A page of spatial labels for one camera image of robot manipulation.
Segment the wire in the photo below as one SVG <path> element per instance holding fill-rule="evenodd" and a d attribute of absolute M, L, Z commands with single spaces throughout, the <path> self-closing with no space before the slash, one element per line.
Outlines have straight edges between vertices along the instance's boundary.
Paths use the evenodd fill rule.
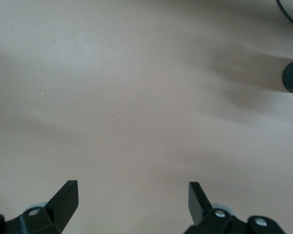
<path fill-rule="evenodd" d="M 293 19 L 291 18 L 291 16 L 289 16 L 289 14 L 287 13 L 287 11 L 284 9 L 284 7 L 282 6 L 280 0 L 276 0 L 276 1 L 277 1 L 277 4 L 278 4 L 280 10 L 281 10 L 281 11 L 283 12 L 283 14 L 289 19 L 289 21 L 291 21 L 292 24 L 293 24 Z"/>

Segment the silver screw head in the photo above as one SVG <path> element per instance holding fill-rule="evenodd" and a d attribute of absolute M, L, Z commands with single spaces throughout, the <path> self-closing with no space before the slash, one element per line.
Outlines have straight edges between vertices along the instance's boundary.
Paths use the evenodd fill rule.
<path fill-rule="evenodd" d="M 224 217 L 226 217 L 225 213 L 224 213 L 223 211 L 221 211 L 221 210 L 216 210 L 216 211 L 215 211 L 215 215 L 216 215 L 217 217 L 220 217 L 220 218 L 224 218 Z"/>
<path fill-rule="evenodd" d="M 40 211 L 39 208 L 34 209 L 34 210 L 30 211 L 30 212 L 28 213 L 28 215 L 29 215 L 29 216 L 34 216 L 34 215 L 38 214 L 39 211 Z"/>
<path fill-rule="evenodd" d="M 262 226 L 262 227 L 267 226 L 267 222 L 265 220 L 263 220 L 262 218 L 256 218 L 255 223 L 258 224 L 259 226 Z"/>

